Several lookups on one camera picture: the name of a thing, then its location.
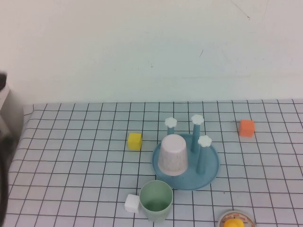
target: cup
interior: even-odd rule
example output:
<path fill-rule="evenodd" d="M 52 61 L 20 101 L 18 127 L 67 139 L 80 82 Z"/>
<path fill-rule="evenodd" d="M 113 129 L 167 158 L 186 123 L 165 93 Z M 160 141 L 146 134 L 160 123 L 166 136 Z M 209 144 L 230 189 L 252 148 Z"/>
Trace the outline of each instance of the cup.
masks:
<path fill-rule="evenodd" d="M 185 139 L 171 134 L 164 137 L 158 159 L 159 169 L 170 176 L 178 176 L 188 168 L 188 157 Z"/>
<path fill-rule="evenodd" d="M 150 181 L 140 191 L 140 204 L 150 221 L 164 221 L 169 215 L 173 200 L 171 187 L 163 181 Z"/>

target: round plate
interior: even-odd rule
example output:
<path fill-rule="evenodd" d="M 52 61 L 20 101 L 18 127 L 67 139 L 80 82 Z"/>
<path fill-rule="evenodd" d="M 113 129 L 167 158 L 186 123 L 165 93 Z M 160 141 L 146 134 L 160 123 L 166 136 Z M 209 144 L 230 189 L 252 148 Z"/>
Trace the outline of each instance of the round plate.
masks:
<path fill-rule="evenodd" d="M 152 155 L 152 167 L 157 177 L 166 182 L 172 188 L 178 190 L 197 190 L 208 185 L 216 176 L 219 171 L 220 162 L 219 157 L 213 146 L 210 146 L 211 152 L 206 153 L 205 161 L 205 174 L 200 175 L 196 172 L 198 163 L 199 152 L 191 152 L 191 134 L 180 134 L 185 141 L 188 155 L 188 169 L 181 175 L 169 176 L 164 174 L 158 167 L 158 158 L 160 153 L 161 143 L 159 143 Z"/>
<path fill-rule="evenodd" d="M 224 213 L 218 221 L 217 227 L 224 227 L 224 223 L 228 219 L 238 218 L 244 222 L 245 227 L 257 227 L 255 222 L 245 213 L 237 210 L 230 210 Z"/>

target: green cup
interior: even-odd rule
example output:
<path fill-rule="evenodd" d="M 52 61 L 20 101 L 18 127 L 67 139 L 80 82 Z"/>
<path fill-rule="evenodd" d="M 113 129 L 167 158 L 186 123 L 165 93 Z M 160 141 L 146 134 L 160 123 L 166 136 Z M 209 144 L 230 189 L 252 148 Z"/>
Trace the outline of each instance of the green cup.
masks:
<path fill-rule="evenodd" d="M 147 218 L 164 221 L 169 215 L 173 200 L 171 187 L 163 181 L 150 181 L 140 191 L 140 204 Z"/>

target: block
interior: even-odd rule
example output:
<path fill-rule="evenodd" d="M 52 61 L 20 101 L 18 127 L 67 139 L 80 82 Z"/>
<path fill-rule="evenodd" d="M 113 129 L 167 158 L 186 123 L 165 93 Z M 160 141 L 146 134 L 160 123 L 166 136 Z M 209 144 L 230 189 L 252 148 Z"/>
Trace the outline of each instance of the block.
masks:
<path fill-rule="evenodd" d="M 140 197 L 138 195 L 129 194 L 124 204 L 125 210 L 131 213 L 139 213 Z"/>
<path fill-rule="evenodd" d="M 241 120 L 239 135 L 244 137 L 252 137 L 255 132 L 255 123 L 252 120 Z"/>
<path fill-rule="evenodd" d="M 141 133 L 130 133 L 128 136 L 127 145 L 130 150 L 140 150 L 142 145 Z"/>

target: blue tray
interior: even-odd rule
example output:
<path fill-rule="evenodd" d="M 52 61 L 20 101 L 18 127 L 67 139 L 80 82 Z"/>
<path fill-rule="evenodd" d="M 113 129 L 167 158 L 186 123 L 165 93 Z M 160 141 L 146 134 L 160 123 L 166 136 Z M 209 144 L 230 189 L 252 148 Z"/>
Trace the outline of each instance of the blue tray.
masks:
<path fill-rule="evenodd" d="M 161 142 L 156 146 L 152 155 L 152 167 L 157 177 L 166 182 L 172 188 L 178 190 L 197 190 L 208 185 L 216 176 L 219 171 L 220 161 L 217 152 L 210 146 L 211 152 L 206 153 L 206 166 L 205 174 L 199 175 L 196 172 L 199 152 L 193 153 L 191 151 L 191 134 L 180 134 L 185 141 L 188 155 L 188 169 L 179 176 L 169 176 L 164 174 L 158 167 L 158 158 L 160 153 Z"/>

